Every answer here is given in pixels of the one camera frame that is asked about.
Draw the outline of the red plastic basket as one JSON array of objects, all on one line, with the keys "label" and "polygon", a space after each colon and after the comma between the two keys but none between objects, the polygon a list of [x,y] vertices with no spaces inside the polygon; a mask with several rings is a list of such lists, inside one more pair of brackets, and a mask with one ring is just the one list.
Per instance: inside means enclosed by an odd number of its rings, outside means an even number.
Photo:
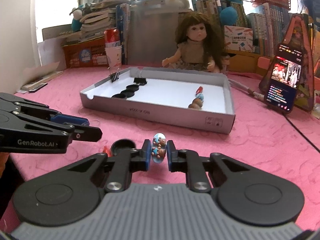
[{"label": "red plastic basket", "polygon": [[66,68],[108,67],[105,40],[99,38],[62,47]]}]

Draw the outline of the red soda can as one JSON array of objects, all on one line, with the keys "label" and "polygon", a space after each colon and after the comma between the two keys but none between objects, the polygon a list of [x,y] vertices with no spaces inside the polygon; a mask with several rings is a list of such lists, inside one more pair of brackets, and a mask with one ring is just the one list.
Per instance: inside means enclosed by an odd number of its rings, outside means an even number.
[{"label": "red soda can", "polygon": [[104,31],[105,47],[119,47],[120,42],[120,32],[117,28],[108,28]]}]

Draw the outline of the pink triangular phone stand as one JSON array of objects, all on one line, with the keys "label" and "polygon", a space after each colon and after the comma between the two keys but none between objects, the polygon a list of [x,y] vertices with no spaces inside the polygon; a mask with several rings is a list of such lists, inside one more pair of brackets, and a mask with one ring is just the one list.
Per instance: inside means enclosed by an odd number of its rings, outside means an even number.
[{"label": "pink triangular phone stand", "polygon": [[259,84],[264,103],[289,114],[296,106],[307,112],[314,107],[313,59],[307,24],[301,14],[291,17],[284,39]]}]

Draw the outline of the brown-haired doll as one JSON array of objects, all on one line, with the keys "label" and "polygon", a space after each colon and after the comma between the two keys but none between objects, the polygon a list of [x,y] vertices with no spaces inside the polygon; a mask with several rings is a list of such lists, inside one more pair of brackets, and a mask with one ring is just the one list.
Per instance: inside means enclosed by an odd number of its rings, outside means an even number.
[{"label": "brown-haired doll", "polygon": [[187,13],[176,29],[175,42],[177,50],[162,61],[163,67],[210,73],[220,73],[223,69],[221,30],[205,14]]}]

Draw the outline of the small black binder clip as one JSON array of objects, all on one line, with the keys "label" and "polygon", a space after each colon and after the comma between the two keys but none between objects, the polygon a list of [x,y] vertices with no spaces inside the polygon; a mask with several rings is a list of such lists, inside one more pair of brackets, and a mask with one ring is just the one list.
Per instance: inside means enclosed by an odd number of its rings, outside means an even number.
[{"label": "small black binder clip", "polygon": [[119,67],[109,67],[108,71],[110,73],[109,77],[111,82],[115,82],[119,79],[119,72],[120,72]]}]

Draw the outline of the black round lid front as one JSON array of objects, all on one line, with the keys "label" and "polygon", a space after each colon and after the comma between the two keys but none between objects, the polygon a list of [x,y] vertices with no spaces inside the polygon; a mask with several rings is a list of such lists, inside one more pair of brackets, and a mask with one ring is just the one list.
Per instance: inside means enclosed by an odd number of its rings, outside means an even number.
[{"label": "black round lid front", "polygon": [[125,89],[121,91],[121,94],[125,95],[127,98],[130,98],[135,95],[135,91],[130,89]]}]

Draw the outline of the pink rabbit-pattern table mat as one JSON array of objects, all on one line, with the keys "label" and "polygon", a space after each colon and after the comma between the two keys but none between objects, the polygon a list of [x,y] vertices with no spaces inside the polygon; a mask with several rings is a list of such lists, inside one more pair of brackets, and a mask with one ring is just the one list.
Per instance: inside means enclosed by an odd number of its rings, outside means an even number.
[{"label": "pink rabbit-pattern table mat", "polygon": [[128,138],[140,146],[145,139],[163,133],[177,148],[195,150],[202,156],[220,152],[244,163],[283,177],[298,185],[305,196],[297,224],[303,229],[319,227],[319,120],[294,109],[282,116],[262,102],[234,89],[236,118],[230,134],[217,134],[149,122],[85,109],[80,92],[107,77],[105,68],[78,68],[62,75],[25,97],[66,114],[83,116],[100,127],[99,142],[75,141],[66,154],[11,154],[1,176],[1,229],[18,226],[10,198],[23,181],[71,164]]}]

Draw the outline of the brown acorn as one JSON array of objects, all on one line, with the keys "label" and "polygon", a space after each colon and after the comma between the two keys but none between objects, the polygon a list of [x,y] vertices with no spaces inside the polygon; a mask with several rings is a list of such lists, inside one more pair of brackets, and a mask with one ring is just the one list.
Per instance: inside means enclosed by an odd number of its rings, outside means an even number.
[{"label": "brown acorn", "polygon": [[188,106],[188,108],[201,109],[202,107],[201,107],[201,106],[199,106],[199,105],[198,105],[198,104],[196,104],[196,103],[191,103],[191,104]]},{"label": "brown acorn", "polygon": [[203,102],[200,98],[195,98],[192,103],[199,105],[200,107],[203,106]]}]

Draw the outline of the row of upright books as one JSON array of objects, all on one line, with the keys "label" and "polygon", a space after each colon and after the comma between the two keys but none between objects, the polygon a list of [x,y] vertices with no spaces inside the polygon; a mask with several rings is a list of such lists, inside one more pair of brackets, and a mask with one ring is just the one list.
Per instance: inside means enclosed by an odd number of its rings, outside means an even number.
[{"label": "row of upright books", "polygon": [[[219,12],[227,7],[224,0],[191,0],[193,11],[201,12],[208,16],[215,26],[221,25]],[[273,57],[274,48],[280,43],[289,26],[292,14],[285,8],[276,5],[258,6],[253,12],[246,14],[242,4],[231,3],[237,11],[238,18],[233,26],[251,28],[253,30],[253,52],[256,54]]]}]

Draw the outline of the yellow wooden box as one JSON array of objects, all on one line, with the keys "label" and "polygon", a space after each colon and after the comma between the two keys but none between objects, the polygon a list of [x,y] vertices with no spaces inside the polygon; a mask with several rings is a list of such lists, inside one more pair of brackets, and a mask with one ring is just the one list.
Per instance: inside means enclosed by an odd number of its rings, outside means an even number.
[{"label": "yellow wooden box", "polygon": [[235,73],[254,73],[264,76],[272,58],[247,51],[226,50],[229,58],[229,71]]}]

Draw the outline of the large black binder clip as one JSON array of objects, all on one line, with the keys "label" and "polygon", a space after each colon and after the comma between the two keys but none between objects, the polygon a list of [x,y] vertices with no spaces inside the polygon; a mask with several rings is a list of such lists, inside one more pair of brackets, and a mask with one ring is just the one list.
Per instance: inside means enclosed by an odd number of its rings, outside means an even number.
[{"label": "large black binder clip", "polygon": [[148,82],[145,77],[142,75],[142,71],[136,72],[137,76],[134,78],[133,83],[138,85],[138,86],[144,86]]}]

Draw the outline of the grey cardboard box tray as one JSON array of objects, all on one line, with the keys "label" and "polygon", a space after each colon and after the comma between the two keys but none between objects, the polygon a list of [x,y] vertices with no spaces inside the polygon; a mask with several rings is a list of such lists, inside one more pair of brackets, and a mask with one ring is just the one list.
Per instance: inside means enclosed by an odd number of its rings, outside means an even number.
[{"label": "grey cardboard box tray", "polygon": [[[133,97],[112,98],[132,85],[142,71],[147,84]],[[201,109],[188,108],[202,86]],[[128,67],[115,82],[107,77],[80,92],[86,108],[159,122],[168,125],[229,134],[235,122],[231,88],[227,76],[217,73],[168,68]]]}]

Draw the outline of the smartphone with lit screen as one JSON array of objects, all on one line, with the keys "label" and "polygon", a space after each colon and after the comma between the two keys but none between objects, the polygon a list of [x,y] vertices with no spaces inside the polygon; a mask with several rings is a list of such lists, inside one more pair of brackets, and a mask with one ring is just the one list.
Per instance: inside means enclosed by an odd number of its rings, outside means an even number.
[{"label": "smartphone with lit screen", "polygon": [[271,63],[271,72],[264,95],[264,102],[283,114],[290,113],[294,107],[300,82],[304,53],[288,44],[277,46]]}]

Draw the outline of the colourful patterned white box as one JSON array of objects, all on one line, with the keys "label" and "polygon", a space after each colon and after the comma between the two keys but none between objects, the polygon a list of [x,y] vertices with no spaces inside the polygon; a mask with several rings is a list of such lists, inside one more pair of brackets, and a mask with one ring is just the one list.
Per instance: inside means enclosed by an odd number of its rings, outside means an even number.
[{"label": "colourful patterned white box", "polygon": [[226,50],[253,52],[253,30],[251,28],[224,26],[224,41]]}]

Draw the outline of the black round lid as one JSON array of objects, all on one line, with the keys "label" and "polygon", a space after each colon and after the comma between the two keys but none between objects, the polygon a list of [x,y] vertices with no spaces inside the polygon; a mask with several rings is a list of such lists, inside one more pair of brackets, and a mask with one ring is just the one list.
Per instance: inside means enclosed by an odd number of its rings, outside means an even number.
[{"label": "black round lid", "polygon": [[135,95],[135,91],[130,89],[125,89],[121,91],[121,94],[125,95],[127,98],[130,98]]},{"label": "black round lid", "polygon": [[139,85],[136,85],[136,84],[128,85],[126,86],[126,89],[136,92],[139,90]]},{"label": "black round lid", "polygon": [[116,156],[121,150],[136,148],[134,141],[130,139],[120,139],[115,141],[111,146],[111,155]]},{"label": "black round lid", "polygon": [[127,96],[125,94],[119,93],[119,94],[114,94],[112,98],[127,99]]}]

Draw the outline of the grey metal box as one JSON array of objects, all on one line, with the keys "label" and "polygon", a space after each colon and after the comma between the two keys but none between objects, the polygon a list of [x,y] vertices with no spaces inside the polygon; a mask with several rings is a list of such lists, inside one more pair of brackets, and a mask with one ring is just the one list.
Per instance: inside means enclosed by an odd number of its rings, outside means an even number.
[{"label": "grey metal box", "polygon": [[142,0],[130,7],[127,64],[161,67],[177,50],[175,31],[190,12],[180,0]]}]

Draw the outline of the white paper cup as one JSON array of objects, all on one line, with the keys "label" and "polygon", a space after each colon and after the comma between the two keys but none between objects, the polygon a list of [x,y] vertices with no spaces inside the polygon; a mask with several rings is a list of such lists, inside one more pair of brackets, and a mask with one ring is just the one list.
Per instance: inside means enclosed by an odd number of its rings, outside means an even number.
[{"label": "white paper cup", "polygon": [[110,68],[121,67],[122,46],[105,48],[108,65]]}]

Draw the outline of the stack of books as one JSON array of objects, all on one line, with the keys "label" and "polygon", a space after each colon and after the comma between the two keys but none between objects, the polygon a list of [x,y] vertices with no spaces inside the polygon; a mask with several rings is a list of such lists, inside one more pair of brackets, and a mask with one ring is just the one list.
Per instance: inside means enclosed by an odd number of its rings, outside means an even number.
[{"label": "stack of books", "polygon": [[85,42],[102,37],[104,31],[116,26],[116,7],[129,4],[128,0],[93,0],[73,8],[71,29],[73,34],[69,38],[72,42]]}]

